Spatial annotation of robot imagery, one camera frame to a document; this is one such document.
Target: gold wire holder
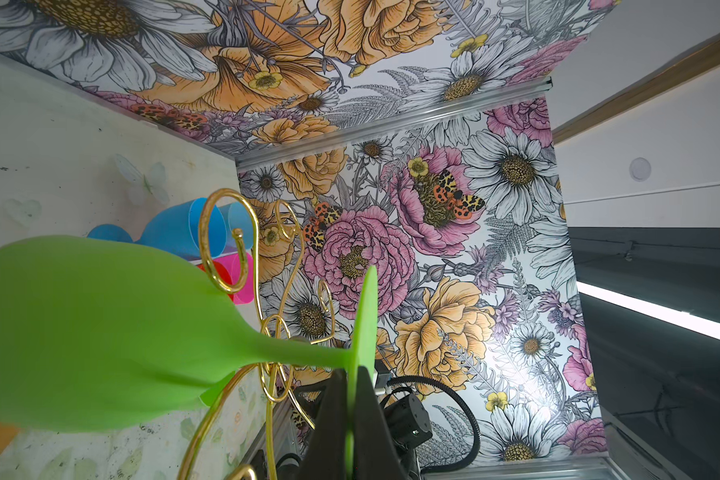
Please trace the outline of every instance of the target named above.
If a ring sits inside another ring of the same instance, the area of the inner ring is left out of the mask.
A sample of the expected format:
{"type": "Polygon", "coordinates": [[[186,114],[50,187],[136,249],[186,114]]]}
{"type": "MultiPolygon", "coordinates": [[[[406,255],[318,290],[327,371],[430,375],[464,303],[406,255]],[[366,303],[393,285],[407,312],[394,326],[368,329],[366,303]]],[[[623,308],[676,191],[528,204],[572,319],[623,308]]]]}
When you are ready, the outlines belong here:
{"type": "MultiPolygon", "coordinates": [[[[213,283],[213,285],[215,285],[216,288],[218,288],[221,292],[227,294],[240,292],[240,290],[242,290],[242,288],[246,284],[249,268],[252,269],[254,289],[253,301],[256,305],[256,313],[259,315],[261,333],[263,335],[272,336],[269,330],[269,325],[271,322],[274,322],[275,338],[281,338],[281,331],[285,331],[286,338],[290,339],[291,332],[288,329],[288,324],[282,316],[282,312],[286,306],[286,298],[288,297],[293,282],[296,279],[296,275],[298,274],[298,268],[302,264],[302,259],[304,258],[306,239],[304,237],[304,232],[302,231],[301,226],[298,224],[296,212],[294,212],[293,208],[291,208],[291,206],[282,199],[278,199],[275,204],[275,218],[277,220],[277,226],[280,235],[282,235],[286,240],[294,240],[298,235],[298,238],[301,241],[301,248],[299,249],[298,258],[296,260],[296,264],[294,265],[293,272],[288,279],[288,283],[286,284],[285,291],[282,294],[278,313],[274,313],[265,318],[262,312],[261,301],[259,300],[259,221],[256,218],[256,211],[253,209],[253,206],[251,206],[247,198],[240,195],[240,192],[232,190],[231,188],[221,188],[213,192],[206,200],[206,203],[202,208],[202,213],[200,214],[200,226],[198,235],[200,241],[200,257],[202,259],[202,265],[205,267],[205,272],[208,275],[208,278],[211,280],[211,283],[213,283]],[[230,285],[229,283],[226,283],[224,280],[222,280],[219,272],[216,271],[216,266],[213,265],[213,258],[211,257],[210,245],[208,241],[208,228],[211,213],[213,212],[213,207],[216,206],[216,203],[221,198],[225,197],[230,197],[240,202],[240,204],[242,204],[242,206],[246,208],[248,215],[251,217],[251,222],[253,225],[253,247],[251,248],[251,257],[253,258],[252,265],[248,264],[249,262],[247,259],[247,255],[245,255],[246,248],[245,244],[242,241],[242,230],[240,228],[232,229],[232,238],[235,241],[235,245],[237,245],[237,251],[239,252],[238,257],[240,259],[240,277],[233,285],[230,285]],[[285,209],[287,210],[287,216],[285,217],[281,212],[281,208],[283,207],[285,207],[285,209]]],[[[326,281],[322,279],[320,279],[320,281],[318,282],[317,288],[318,298],[320,300],[320,307],[322,308],[324,313],[331,316],[331,333],[330,335],[327,335],[323,338],[310,341],[310,343],[312,344],[326,342],[332,339],[336,334],[336,312],[333,308],[333,298],[331,291],[328,288],[328,284],[326,283],[326,281]]],[[[281,363],[262,362],[258,365],[244,366],[243,368],[239,369],[232,377],[230,382],[226,384],[219,396],[216,398],[216,400],[214,400],[213,404],[208,409],[205,417],[203,417],[200,426],[197,428],[197,430],[195,431],[195,435],[192,437],[190,445],[187,447],[186,452],[184,453],[184,459],[182,460],[177,480],[187,480],[190,477],[192,469],[195,465],[195,460],[197,460],[197,455],[200,452],[200,447],[202,446],[205,438],[208,436],[208,432],[210,431],[211,426],[218,419],[219,414],[221,413],[221,408],[224,406],[224,403],[230,396],[230,393],[235,389],[235,387],[237,387],[238,383],[240,383],[240,380],[242,380],[244,376],[246,376],[248,373],[250,373],[251,370],[257,367],[259,370],[259,382],[264,391],[264,394],[267,397],[265,422],[266,456],[268,467],[267,469],[269,470],[269,477],[271,480],[277,480],[275,451],[272,444],[272,414],[274,412],[275,404],[278,402],[282,402],[286,398],[290,398],[293,406],[296,408],[298,413],[306,420],[309,426],[311,428],[315,427],[314,421],[306,414],[306,412],[304,412],[303,408],[298,403],[296,395],[294,395],[291,388],[294,377],[293,366],[288,366],[288,376],[286,376],[286,366],[281,363]],[[282,384],[285,387],[283,393],[280,395],[277,394],[278,375],[280,376],[282,384]]],[[[238,468],[235,469],[234,472],[232,472],[226,477],[226,480],[242,480],[243,478],[247,478],[247,480],[256,480],[256,474],[254,473],[251,466],[240,465],[238,468]]]]}

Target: orange rose illustration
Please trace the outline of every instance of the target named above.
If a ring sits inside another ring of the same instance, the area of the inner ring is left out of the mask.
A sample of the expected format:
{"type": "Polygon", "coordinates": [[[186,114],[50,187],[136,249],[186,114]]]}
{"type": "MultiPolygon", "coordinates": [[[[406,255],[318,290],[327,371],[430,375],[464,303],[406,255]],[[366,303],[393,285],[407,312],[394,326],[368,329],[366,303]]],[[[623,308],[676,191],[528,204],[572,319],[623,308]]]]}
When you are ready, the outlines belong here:
{"type": "MultiPolygon", "coordinates": [[[[293,386],[294,388],[298,386],[307,386],[312,385],[313,383],[322,382],[323,380],[327,380],[331,378],[332,372],[328,372],[326,369],[322,367],[304,367],[301,369],[294,369],[293,370],[293,386]]],[[[320,395],[320,392],[310,392],[307,394],[301,394],[300,398],[303,398],[309,402],[314,402],[317,397],[320,395]]]]}
{"type": "Polygon", "coordinates": [[[329,24],[320,34],[326,55],[361,65],[412,52],[443,31],[442,10],[426,0],[319,0],[329,24]]]}
{"type": "MultiPolygon", "coordinates": [[[[294,122],[290,118],[278,118],[253,131],[258,143],[288,144],[303,138],[317,137],[336,130],[322,117],[307,115],[294,122]]],[[[277,168],[286,178],[286,188],[299,200],[325,195],[331,189],[338,172],[347,163],[344,148],[336,148],[319,154],[307,155],[278,164],[277,168]]]]}
{"type": "Polygon", "coordinates": [[[376,360],[383,360],[390,370],[394,368],[394,344],[389,340],[389,332],[378,327],[376,329],[376,360]]]}
{"type": "MultiPolygon", "coordinates": [[[[304,1],[272,0],[263,10],[278,22],[306,16],[304,1]]],[[[256,27],[269,42],[248,29],[249,48],[197,47],[218,66],[218,72],[203,72],[199,82],[160,72],[175,85],[155,84],[149,90],[134,92],[147,100],[159,99],[190,110],[237,111],[250,104],[250,111],[263,111],[290,97],[301,101],[309,94],[325,90],[328,80],[319,75],[319,58],[310,58],[312,48],[300,42],[259,11],[252,12],[256,27]]],[[[221,17],[213,15],[215,24],[221,17]]],[[[315,47],[322,46],[319,36],[324,25],[310,17],[298,24],[298,33],[315,47]]]]}
{"type": "Polygon", "coordinates": [[[253,198],[248,201],[259,220],[259,282],[269,282],[278,276],[293,258],[293,238],[288,240],[277,226],[275,204],[265,204],[253,198]]]}
{"type": "MultiPolygon", "coordinates": [[[[424,294],[427,312],[421,320],[397,323],[400,349],[394,359],[398,375],[420,375],[439,380],[454,390],[463,390],[469,380],[457,358],[456,350],[485,358],[485,343],[495,324],[490,306],[475,306],[480,289],[475,284],[443,278],[434,293],[424,294]]],[[[417,385],[423,395],[437,391],[429,385],[417,385]]]]}

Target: white wall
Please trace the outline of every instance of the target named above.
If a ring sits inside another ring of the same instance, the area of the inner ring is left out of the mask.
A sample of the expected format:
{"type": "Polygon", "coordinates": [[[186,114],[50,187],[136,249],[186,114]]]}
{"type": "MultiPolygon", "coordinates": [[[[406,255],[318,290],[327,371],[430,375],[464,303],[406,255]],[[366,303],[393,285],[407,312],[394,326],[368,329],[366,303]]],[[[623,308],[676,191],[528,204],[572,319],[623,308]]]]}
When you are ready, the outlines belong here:
{"type": "Polygon", "coordinates": [[[0,245],[28,236],[85,235],[117,224],[135,238],[165,206],[154,198],[133,206],[115,154],[142,172],[166,167],[170,204],[238,188],[232,160],[115,106],[0,57],[0,245]],[[11,219],[7,200],[36,200],[29,227],[11,219]]]}
{"type": "Polygon", "coordinates": [[[720,227],[720,185],[702,187],[720,184],[720,67],[556,151],[569,226],[720,227]],[[643,182],[637,157],[653,168],[643,182]]]}
{"type": "Polygon", "coordinates": [[[720,33],[720,0],[624,0],[552,73],[552,128],[720,33]]]}

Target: red plastic cup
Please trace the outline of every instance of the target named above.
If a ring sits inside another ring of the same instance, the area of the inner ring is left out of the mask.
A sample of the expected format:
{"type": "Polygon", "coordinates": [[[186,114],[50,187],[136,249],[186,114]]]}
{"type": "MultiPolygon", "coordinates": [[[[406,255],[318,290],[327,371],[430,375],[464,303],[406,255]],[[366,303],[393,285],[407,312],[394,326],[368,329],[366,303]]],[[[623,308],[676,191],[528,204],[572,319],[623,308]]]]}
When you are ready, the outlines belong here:
{"type": "MultiPolygon", "coordinates": [[[[219,272],[219,276],[221,277],[221,280],[224,280],[227,285],[232,284],[232,278],[230,277],[230,272],[227,271],[226,267],[219,262],[214,261],[213,266],[216,267],[216,271],[219,272]]],[[[206,268],[202,264],[198,264],[197,268],[201,269],[203,272],[206,271],[206,268]]],[[[230,293],[230,300],[232,302],[235,301],[235,296],[230,293]]]]}

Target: purple flower illustration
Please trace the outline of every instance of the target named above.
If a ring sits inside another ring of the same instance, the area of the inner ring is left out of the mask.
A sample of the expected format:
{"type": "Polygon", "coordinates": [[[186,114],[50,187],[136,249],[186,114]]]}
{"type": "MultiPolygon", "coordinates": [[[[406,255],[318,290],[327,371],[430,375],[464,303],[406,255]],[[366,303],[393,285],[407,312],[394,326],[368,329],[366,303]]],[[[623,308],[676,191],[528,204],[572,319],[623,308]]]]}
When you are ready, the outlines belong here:
{"type": "Polygon", "coordinates": [[[560,302],[560,292],[552,289],[542,293],[539,311],[549,312],[547,319],[554,323],[557,333],[569,339],[574,338],[572,327],[575,323],[581,323],[581,313],[568,302],[560,302]]]}
{"type": "Polygon", "coordinates": [[[464,242],[477,231],[476,223],[482,210],[469,218],[457,217],[449,202],[435,195],[435,187],[446,170],[462,195],[472,195],[464,176],[466,165],[461,164],[461,151],[451,147],[423,146],[418,157],[408,162],[408,168],[392,176],[389,196],[397,207],[403,229],[413,237],[416,250],[425,255],[453,257],[464,251],[464,242]]]}
{"type": "Polygon", "coordinates": [[[480,247],[472,246],[467,252],[474,260],[473,269],[474,284],[478,286],[481,293],[495,293],[496,286],[499,283],[499,279],[504,276],[501,269],[504,268],[502,264],[496,265],[494,268],[490,268],[488,263],[488,246],[482,245],[480,247]]]}
{"type": "Polygon", "coordinates": [[[512,330],[515,323],[518,322],[520,314],[520,304],[518,303],[518,297],[512,290],[507,290],[507,294],[504,295],[504,299],[496,307],[496,325],[494,326],[494,337],[500,342],[504,341],[504,338],[512,330]]]}
{"type": "Polygon", "coordinates": [[[348,319],[355,318],[368,265],[378,269],[378,314],[383,315],[403,302],[418,266],[411,238],[378,206],[345,210],[326,230],[322,250],[307,248],[304,255],[307,276],[328,282],[339,312],[348,319]]]}
{"type": "Polygon", "coordinates": [[[578,323],[573,326],[574,334],[579,341],[579,348],[569,346],[571,356],[563,367],[563,376],[577,392],[594,392],[595,376],[592,373],[592,361],[590,357],[590,346],[586,342],[586,331],[583,325],[578,323]]]}
{"type": "Polygon", "coordinates": [[[568,424],[565,434],[557,439],[558,445],[570,448],[573,455],[604,452],[608,449],[602,418],[576,420],[568,424]]]}
{"type": "Polygon", "coordinates": [[[242,111],[228,111],[225,113],[204,111],[202,114],[208,118],[211,135],[215,138],[227,138],[231,135],[236,135],[239,138],[251,136],[249,132],[244,131],[250,126],[251,121],[245,117],[242,111]]]}

